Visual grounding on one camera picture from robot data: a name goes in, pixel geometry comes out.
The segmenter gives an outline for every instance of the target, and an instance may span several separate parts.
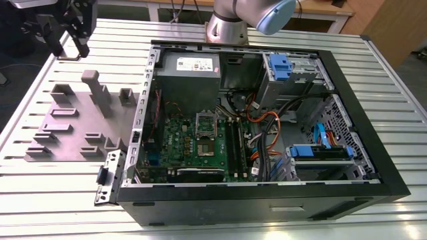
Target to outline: blue drive bracket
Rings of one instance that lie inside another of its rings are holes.
[[[352,159],[355,157],[353,148],[351,146],[345,147],[348,158]]]
[[[273,72],[273,80],[287,81],[292,74],[292,63],[284,54],[269,54],[269,65]]]
[[[289,148],[291,157],[313,157],[312,146],[296,145]]]
[[[327,149],[331,148],[329,142],[328,142],[328,138],[327,138],[327,131],[325,131],[325,127],[323,126],[323,124],[320,122],[317,122],[313,126],[313,143],[317,142],[317,138],[320,135],[320,139],[321,139],[321,144],[325,146]]]

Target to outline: ram slot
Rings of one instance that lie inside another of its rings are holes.
[[[241,121],[237,122],[237,129],[239,129],[239,152],[240,152],[240,159],[239,159],[239,166],[240,166],[240,175],[241,177],[248,177],[248,166],[247,166],[247,155],[245,155],[245,138],[243,135],[243,126]]]
[[[235,167],[237,175],[243,177],[243,166],[241,166],[241,147],[243,142],[240,139],[240,128],[239,122],[232,122],[232,143],[233,143],[233,152],[235,152]]]
[[[233,138],[233,123],[229,121],[225,124],[225,146],[227,146],[227,163],[228,175],[235,177],[237,175],[237,158]]]

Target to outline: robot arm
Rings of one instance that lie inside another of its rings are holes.
[[[18,19],[20,29],[32,33],[45,42],[54,56],[60,56],[64,49],[54,38],[49,17],[53,17],[72,37],[78,54],[85,58],[89,54],[86,42],[96,27],[97,0],[9,0],[6,7],[1,7],[0,14],[13,12]]]
[[[247,23],[263,34],[275,34],[289,21],[295,5],[295,0],[216,0],[207,41],[247,44]]]
[[[0,0],[0,4],[5,5],[0,6],[0,15],[14,19],[21,31],[45,42],[54,56],[60,56],[64,49],[54,39],[49,17],[69,33],[80,57],[88,56],[86,42],[96,27],[97,0]],[[205,29],[207,41],[247,44],[247,23],[265,35],[276,33],[291,19],[295,4],[295,0],[216,0]]]

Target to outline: black cable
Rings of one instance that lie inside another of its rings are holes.
[[[264,132],[264,134],[261,134],[261,146],[265,146],[267,144],[267,132]],[[269,163],[269,156],[268,156],[268,149],[263,149],[261,150],[261,156],[264,161],[264,165],[265,165],[265,170],[264,170],[264,177],[263,177],[263,181],[267,182],[269,181],[269,172],[271,172],[271,163]]]
[[[301,19],[303,18],[303,6],[301,6],[300,0],[296,0],[296,1],[297,1],[297,5],[299,5],[297,18]]]
[[[244,114],[247,111],[239,111],[239,109],[235,106],[235,103],[232,101],[233,99],[233,94],[235,93],[244,93],[244,92],[252,92],[252,89],[244,88],[244,87],[232,87],[228,89],[225,93],[225,100],[229,105],[231,110],[233,111],[235,114]]]
[[[177,12],[176,16],[173,17],[173,19],[171,21],[168,21],[169,24],[173,23],[173,21],[179,18],[180,14],[181,14],[181,11],[183,11],[183,8],[184,8],[184,3],[185,3],[185,0],[181,0],[181,5],[180,5],[180,8],[179,8],[179,12]]]
[[[256,147],[259,149],[257,153],[259,153],[259,156],[261,156],[261,138],[263,138],[263,135],[260,136],[260,138],[256,140]],[[261,160],[261,158],[259,158],[259,168],[257,168],[257,177],[256,177],[256,182],[263,182],[264,181],[264,161]]]
[[[195,9],[197,10],[197,18],[199,18],[199,22],[200,22],[200,24],[203,24],[203,22],[201,22],[201,17],[200,17],[200,11],[199,11],[199,5],[197,5],[196,0],[193,0],[193,5],[195,5]]]
[[[173,4],[173,0],[171,0],[171,4],[172,4],[172,18],[175,17],[175,4]]]

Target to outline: wooden table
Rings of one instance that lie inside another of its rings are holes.
[[[215,0],[196,0],[200,11],[212,12]],[[173,0],[175,9],[181,6],[183,0]],[[149,20],[159,22],[159,9],[172,9],[171,0],[98,0],[102,5],[119,5],[148,8]],[[343,8],[331,5],[331,1],[324,0],[300,0],[301,18],[332,21],[328,33],[339,34],[348,17],[355,15],[355,11],[345,3]],[[196,10],[193,0],[184,0],[184,10]],[[292,18],[299,17],[300,6],[296,3]]]

